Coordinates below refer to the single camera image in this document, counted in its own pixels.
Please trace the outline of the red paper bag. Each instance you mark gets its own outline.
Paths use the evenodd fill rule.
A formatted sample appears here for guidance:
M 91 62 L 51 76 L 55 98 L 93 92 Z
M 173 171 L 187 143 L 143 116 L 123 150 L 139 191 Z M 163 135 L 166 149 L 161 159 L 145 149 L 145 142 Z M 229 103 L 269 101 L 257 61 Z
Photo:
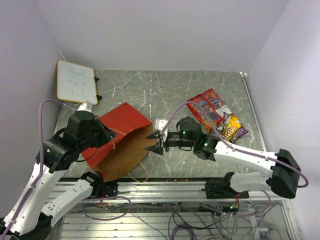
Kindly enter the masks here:
M 82 156 L 104 182 L 110 182 L 133 170 L 157 140 L 147 139 L 154 131 L 152 122 L 127 102 L 99 119 L 116 137 L 103 147 L 84 150 Z

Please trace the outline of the large red snack bag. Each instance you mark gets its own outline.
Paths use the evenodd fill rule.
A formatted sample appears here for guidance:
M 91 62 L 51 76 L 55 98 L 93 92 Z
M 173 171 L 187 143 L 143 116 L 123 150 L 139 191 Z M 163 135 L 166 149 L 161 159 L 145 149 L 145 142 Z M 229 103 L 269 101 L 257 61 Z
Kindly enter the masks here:
M 187 107 L 208 133 L 214 132 L 212 125 L 219 126 L 223 120 L 224 112 L 233 114 L 213 88 L 188 101 L 194 103 L 187 104 Z

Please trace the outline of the brown chocolate bar wrapper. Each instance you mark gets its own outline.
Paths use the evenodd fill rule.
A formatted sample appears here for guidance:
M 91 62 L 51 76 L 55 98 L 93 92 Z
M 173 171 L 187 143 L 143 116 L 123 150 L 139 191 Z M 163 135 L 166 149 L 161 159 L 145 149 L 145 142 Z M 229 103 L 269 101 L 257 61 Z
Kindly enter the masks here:
M 232 113 L 228 113 L 228 112 L 223 113 L 222 126 L 228 125 L 232 115 L 233 115 Z

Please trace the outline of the yellow candy packet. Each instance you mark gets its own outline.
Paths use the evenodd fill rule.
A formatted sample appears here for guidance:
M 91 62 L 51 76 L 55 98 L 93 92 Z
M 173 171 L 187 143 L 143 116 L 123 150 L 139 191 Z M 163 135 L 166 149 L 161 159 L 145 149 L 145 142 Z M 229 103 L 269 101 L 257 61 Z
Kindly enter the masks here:
M 232 114 L 228 125 L 222 126 L 222 122 L 219 124 L 217 129 L 220 132 L 220 136 L 226 141 L 229 141 L 232 135 L 242 126 L 234 114 Z

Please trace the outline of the purple candy packet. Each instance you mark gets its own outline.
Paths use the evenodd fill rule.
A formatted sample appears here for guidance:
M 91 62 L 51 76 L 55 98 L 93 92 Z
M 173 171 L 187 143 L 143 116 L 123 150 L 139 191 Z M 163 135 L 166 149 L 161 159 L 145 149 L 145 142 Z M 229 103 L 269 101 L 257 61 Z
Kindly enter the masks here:
M 230 138 L 230 142 L 235 144 L 237 140 L 239 140 L 241 137 L 243 137 L 244 135 L 246 135 L 248 133 L 248 131 L 241 126 L 240 128 L 237 129 L 237 131 L 232 135 L 232 137 Z

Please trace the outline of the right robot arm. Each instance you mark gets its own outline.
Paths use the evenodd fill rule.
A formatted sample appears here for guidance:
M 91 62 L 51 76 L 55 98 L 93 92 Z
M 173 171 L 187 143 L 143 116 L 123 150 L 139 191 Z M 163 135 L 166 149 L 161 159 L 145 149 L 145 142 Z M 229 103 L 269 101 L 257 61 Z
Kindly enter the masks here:
M 176 132 L 169 132 L 168 121 L 157 119 L 155 131 L 148 139 L 157 142 L 146 150 L 163 155 L 170 148 L 192 151 L 202 160 L 225 161 L 243 165 L 252 172 L 227 173 L 220 186 L 226 198 L 247 191 L 272 191 L 279 197 L 296 197 L 301 168 L 292 154 L 285 149 L 279 152 L 253 150 L 232 143 L 224 143 L 218 137 L 203 133 L 202 126 L 187 116 L 176 124 Z

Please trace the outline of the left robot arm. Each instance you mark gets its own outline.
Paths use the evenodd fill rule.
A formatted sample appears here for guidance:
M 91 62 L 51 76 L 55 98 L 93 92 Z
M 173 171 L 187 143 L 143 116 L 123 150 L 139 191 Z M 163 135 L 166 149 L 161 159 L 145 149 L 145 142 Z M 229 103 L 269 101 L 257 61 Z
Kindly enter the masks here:
M 87 172 L 65 193 L 48 201 L 56 183 L 83 151 L 99 149 L 116 135 L 92 112 L 79 110 L 71 115 L 66 127 L 42 143 L 25 189 L 8 215 L 0 220 L 1 237 L 11 235 L 13 240 L 44 240 L 60 218 L 76 204 L 88 197 L 98 198 L 102 193 L 101 180 Z

